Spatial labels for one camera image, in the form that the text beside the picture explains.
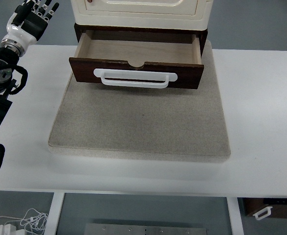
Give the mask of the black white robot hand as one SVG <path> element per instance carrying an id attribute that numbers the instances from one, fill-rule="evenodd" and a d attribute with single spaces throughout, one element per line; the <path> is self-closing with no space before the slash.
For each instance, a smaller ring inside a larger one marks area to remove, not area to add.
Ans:
<path id="1" fill-rule="evenodd" d="M 2 39 L 1 46 L 13 50 L 20 57 L 23 56 L 29 46 L 40 40 L 58 9 L 58 2 L 48 9 L 51 3 L 50 0 L 43 4 L 40 0 L 25 0 L 18 5 L 8 20 L 7 34 Z"/>

